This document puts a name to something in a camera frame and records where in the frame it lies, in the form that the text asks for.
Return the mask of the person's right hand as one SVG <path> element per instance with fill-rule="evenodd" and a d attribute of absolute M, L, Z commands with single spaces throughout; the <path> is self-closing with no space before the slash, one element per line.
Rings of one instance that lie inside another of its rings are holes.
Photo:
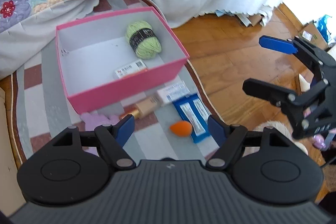
<path fill-rule="evenodd" d="M 312 104 L 303 111 L 303 116 L 306 118 L 318 108 L 317 103 Z M 328 130 L 319 131 L 310 137 L 312 145 L 321 150 L 327 151 L 335 148 L 335 128 L 329 127 Z"/>

